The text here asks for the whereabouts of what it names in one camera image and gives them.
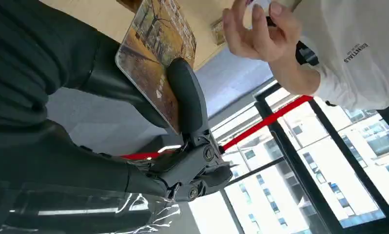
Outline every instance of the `wooden table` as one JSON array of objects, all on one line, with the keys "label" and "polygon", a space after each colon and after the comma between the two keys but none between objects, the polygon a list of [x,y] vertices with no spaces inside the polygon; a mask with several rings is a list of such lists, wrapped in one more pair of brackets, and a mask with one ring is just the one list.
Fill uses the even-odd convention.
[{"label": "wooden table", "polygon": [[[133,20],[135,1],[126,7],[116,0],[41,0],[45,4],[61,10],[121,42]],[[210,25],[219,19],[222,10],[232,5],[233,0],[178,0],[197,41],[194,69],[199,69],[213,58],[224,46],[216,45]],[[288,6],[297,0],[278,0]],[[245,25],[251,24],[251,13],[245,16]]]}]

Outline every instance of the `screw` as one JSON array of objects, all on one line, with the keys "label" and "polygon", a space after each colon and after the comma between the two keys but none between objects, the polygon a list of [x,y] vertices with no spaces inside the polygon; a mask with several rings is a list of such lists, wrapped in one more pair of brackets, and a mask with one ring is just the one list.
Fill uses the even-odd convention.
[{"label": "screw", "polygon": [[197,188],[196,187],[192,187],[190,189],[190,192],[189,192],[189,199],[193,200],[193,199],[195,199],[197,197],[197,195],[198,195]]}]

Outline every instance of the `finger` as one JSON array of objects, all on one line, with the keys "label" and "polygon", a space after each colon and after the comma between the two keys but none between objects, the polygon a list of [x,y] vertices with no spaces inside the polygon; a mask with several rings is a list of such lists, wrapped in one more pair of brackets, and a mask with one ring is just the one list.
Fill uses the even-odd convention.
[{"label": "finger", "polygon": [[267,52],[275,47],[274,42],[269,36],[268,23],[265,17],[263,8],[255,4],[252,11],[252,32],[253,46],[261,55],[266,55]]},{"label": "finger", "polygon": [[233,13],[229,9],[223,11],[223,30],[228,48],[232,54],[245,58],[259,59],[259,54],[252,46],[242,41],[233,18]]},{"label": "finger", "polygon": [[283,31],[288,42],[299,40],[302,28],[301,23],[287,7],[273,1],[269,6],[269,15],[273,22]]},{"label": "finger", "polygon": [[236,22],[237,27],[242,28],[243,26],[243,17],[245,16],[246,7],[249,5],[251,0],[235,0],[232,5],[232,12],[234,16],[234,21]]}]

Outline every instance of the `plastic wrap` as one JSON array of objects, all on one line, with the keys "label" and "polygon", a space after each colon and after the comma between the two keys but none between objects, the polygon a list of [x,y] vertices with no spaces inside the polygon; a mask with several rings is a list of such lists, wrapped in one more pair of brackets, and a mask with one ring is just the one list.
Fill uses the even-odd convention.
[{"label": "plastic wrap", "polygon": [[143,234],[180,217],[158,196],[0,181],[0,234]]}]

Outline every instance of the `autumn trees image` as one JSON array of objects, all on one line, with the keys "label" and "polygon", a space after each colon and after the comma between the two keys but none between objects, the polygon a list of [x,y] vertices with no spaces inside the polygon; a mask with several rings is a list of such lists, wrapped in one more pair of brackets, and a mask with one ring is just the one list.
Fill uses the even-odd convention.
[{"label": "autumn trees image", "polygon": [[196,40],[176,0],[143,0],[117,54],[117,65],[148,101],[178,130],[178,103],[165,78],[175,58],[191,66]]}]

